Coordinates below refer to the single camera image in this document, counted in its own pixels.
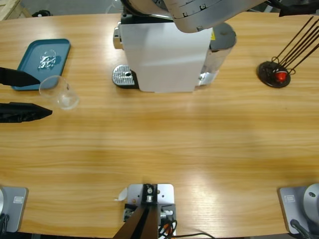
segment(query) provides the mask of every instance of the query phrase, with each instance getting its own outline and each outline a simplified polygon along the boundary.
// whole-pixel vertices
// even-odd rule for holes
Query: plastic cup
[[[50,76],[41,82],[40,95],[63,110],[75,108],[80,99],[61,76]]]

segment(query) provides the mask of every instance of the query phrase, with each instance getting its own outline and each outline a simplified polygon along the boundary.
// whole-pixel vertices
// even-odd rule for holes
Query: black cable
[[[169,236],[168,238],[187,238],[187,237],[194,237],[194,236],[200,236],[200,235],[215,239],[215,237],[213,237],[212,235],[208,233],[194,233],[194,234],[186,234],[186,235],[178,235],[178,236]]]
[[[308,232],[303,226],[301,226],[300,223],[297,220],[295,220],[295,219],[291,220],[290,221],[290,225],[294,229],[296,229],[303,238],[305,238],[305,239],[313,239],[313,236],[311,235],[311,233]]]

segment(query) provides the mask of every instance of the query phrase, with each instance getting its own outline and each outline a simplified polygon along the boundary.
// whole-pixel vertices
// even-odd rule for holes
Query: blue tray
[[[70,46],[67,39],[34,41],[28,46],[18,70],[29,73],[41,82],[50,76],[60,76]],[[12,86],[12,88],[16,91],[36,91],[39,89],[39,84],[24,87]]]

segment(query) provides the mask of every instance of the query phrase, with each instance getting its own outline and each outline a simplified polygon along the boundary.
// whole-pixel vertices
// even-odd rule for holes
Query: wooden table
[[[255,69],[277,55],[308,16],[243,13],[229,20],[238,44],[217,80],[193,93],[123,90],[113,48],[119,15],[0,22],[0,66],[17,68],[29,43],[67,38],[63,76],[81,98],[72,111],[37,92],[0,87],[0,102],[32,102],[53,115],[0,124],[0,183],[29,189],[22,232],[112,237],[118,194],[132,183],[175,187],[178,233],[216,237],[285,233],[277,189],[319,180],[319,54],[284,89]]]

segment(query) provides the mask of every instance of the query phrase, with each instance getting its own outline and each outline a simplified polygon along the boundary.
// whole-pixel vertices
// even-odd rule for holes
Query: gray floor
[[[48,10],[53,15],[115,13],[112,0],[22,0],[31,14]]]

